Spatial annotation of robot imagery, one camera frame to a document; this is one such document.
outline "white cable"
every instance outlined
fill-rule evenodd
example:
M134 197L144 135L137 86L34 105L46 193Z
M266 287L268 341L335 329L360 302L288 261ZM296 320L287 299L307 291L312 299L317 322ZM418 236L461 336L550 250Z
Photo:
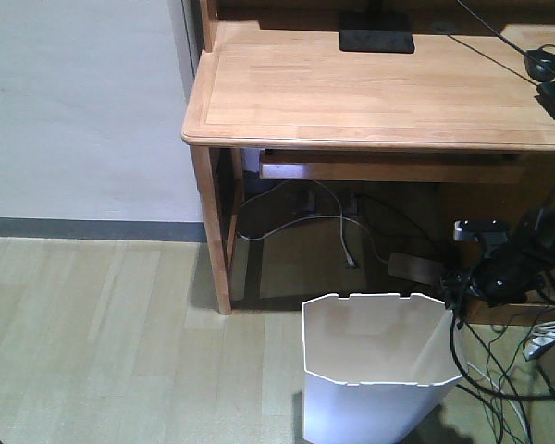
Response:
M324 190L326 190L331 195L331 197L335 200L335 202L337 203L337 206L339 208L339 216L341 217L340 224L339 224L339 239L341 241L341 248L343 248L343 252L345 253L345 259L348 263L348 266L350 268L356 268L358 265L356 264L355 259L353 259L353 256L350 253L350 249L348 248L348 245L345 242L345 236L343 234L343 231L344 231L344 227L343 227L343 205L341 205L341 201L335 195L335 193L327 187L327 185L324 185L323 183L321 183L317 180L310 180L310 181L315 183L316 185L320 186ZM289 182L293 182L293 179L286 179L283 182L280 182L274 188L272 188L270 190L267 190L265 192L262 192L261 194L257 194L256 196L252 197L251 199L246 200L245 202L243 202L240 205L240 208L244 208L245 206L247 206L251 202L253 202L253 201L255 201L255 200L257 200L261 197L267 196L267 194L277 190L278 188L282 187L283 185L285 185L286 183L289 183Z
M493 379L491 379L490 376L486 375L485 372L483 372L482 370L477 368L473 363L468 363L468 365L473 370L475 370L479 375L481 375L489 384L491 384L491 386L495 390L497 390L501 394L504 394L504 392L501 391L500 386ZM524 422L522 412L520 412L520 409L518 408L518 406L516 405L516 403L514 401L508 400L508 402L512 406L512 409L514 410L514 413L516 413L516 416L518 417L518 421L520 421L520 426L522 426L522 430L524 431L524 435L526 436L526 423Z
M261 194L257 194L256 196L252 197L251 199L246 200L245 202L243 202L243 203L240 205L240 208L244 208L245 206L247 206L247 205L250 204L251 202L253 202L253 201L255 201L255 200L257 200L257 199L259 199L259 198L261 198L261 197L266 196L267 194L269 194L269 193L271 193L271 192L277 190L278 188L282 187L282 186L285 185L286 183L292 182L292 181L293 181L293 179L286 179L286 180L284 180L283 182L280 182L280 183L279 183L278 185L276 185L274 188L272 188L272 189L270 189L270 190L267 190L267 191L264 191L264 192L262 192ZM348 266L351 267L351 268L355 268L355 267L357 267L357 264L356 264L356 262L355 262L355 259L354 259L353 256L352 256L352 253L350 252L350 249L348 248L347 242L345 241L345 234L344 234L345 226L344 226L344 221L346 221L346 220L347 220L347 221L351 221L351 222L353 222L353 223L355 223L355 224L357 224L357 225L360 225L360 226L368 233L368 235L369 235L369 237L370 237L370 241L372 242L372 249L373 249L374 252L375 252L376 259L378 259L378 261L381 262L381 263L383 263L383 264L388 264L389 261L383 259L383 258L380 256L380 254L378 253L378 251L377 251L377 249L376 249L376 245L375 245L375 243L374 243L374 239L372 238L372 234L370 233L370 230L367 229L366 227L364 227L363 225L361 225L361 224L360 224L359 222L357 222L356 220L350 219L350 218L345 217L345 216L343 215L343 205L341 204L341 201L339 200L339 198L337 197L337 195L336 195L327 185L325 185L324 183L319 182L318 180L310 180L310 181L313 182L313 183L315 183L315 184L318 185L319 187L323 188L325 191L327 191L327 192L331 195L331 197L333 198L333 200L337 203L337 206L338 206L338 208L339 208L339 239L340 239L340 242L341 242L341 248L343 249L343 252L345 253L345 258L346 258L346 261L347 261L347 263L348 263ZM274 234L275 232L278 232L279 230L281 230L281 229L283 229L283 228L285 228L285 227L288 227L288 226L292 225L293 223L301 222L301 221L303 221L303 220L308 220L309 218L321 218L321 217L318 217L318 216L311 216L311 217L303 217L303 218L297 219L296 221L293 221L293 222L291 222L291 223L282 225L281 227L276 228L275 230L270 231L269 233L267 233L267 235L265 235L264 237L261 237L261 238L255 238L255 239L254 239L254 238L248 238L248 237L246 237L246 236L243 236L243 235L242 235L241 233L239 233L239 232L238 232L237 234L238 234L239 236L241 236L243 239L248 240L248 241L251 241L251 240L259 241L259 240L261 240L261 239L265 239L265 237L268 237L268 236L270 236L271 234Z
M243 239L245 239L246 241L262 241L263 239L267 239L270 236L273 236L274 234L276 234L278 231L281 231L284 228L290 227L292 225L298 224L300 222L303 222L305 220L314 220L314 219L345 219L348 222L352 222L355 225L357 225L358 227L360 227L361 229L363 229L367 234L368 237L370 238L370 242L372 245L372 250L374 251L374 254L376 256L376 259L378 260L378 262L382 263L382 264L388 264L389 261L387 261L386 259L383 259L382 256L380 256L380 254L378 253L378 250L376 249L376 244L374 242L374 238L372 237L372 233L370 233L370 230L365 227L364 225L362 225L360 222L358 222L357 220L354 220L350 217L346 217L346 216L338 216L338 215L318 215L318 216L305 216L305 217L300 217L298 219L292 220L280 227L277 227L275 229L272 229L271 231L267 232L266 234L264 234L263 236L259 236L257 238L251 238L249 236L245 236L244 234L240 233L239 231L237 231L237 234L242 237Z
M350 253L350 250L348 249L348 245L345 242L345 236L343 235L343 231L344 231L344 221L345 219L343 218L343 205L341 204L341 201L339 200L339 198L335 195L335 193L324 183L321 183L317 180L311 180L313 183L315 183L316 185L318 185L319 187L322 187L324 190L326 190L329 194L331 194L331 197L333 197L333 199L335 200L335 202L337 203L337 206L339 207L339 238L341 239L341 247L343 247L343 252L345 253L345 259L348 262L348 266L350 268L357 268L357 264L355 263L355 260L353 259L352 254Z

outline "plastic waste bin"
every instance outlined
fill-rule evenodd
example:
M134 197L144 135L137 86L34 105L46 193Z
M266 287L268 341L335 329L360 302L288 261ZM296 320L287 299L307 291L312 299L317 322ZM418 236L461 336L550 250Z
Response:
M462 377L450 354L450 322L442 302L418 293L305 302L304 438L401 441ZM463 361L459 342L457 352Z

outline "extension cord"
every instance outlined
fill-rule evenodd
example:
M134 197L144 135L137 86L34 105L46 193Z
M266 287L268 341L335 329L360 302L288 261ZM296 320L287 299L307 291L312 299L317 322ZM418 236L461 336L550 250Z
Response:
M528 342L526 347L524 347L522 354L524 355L526 361L539 358L544 352L550 349L554 343L555 338L537 336Z

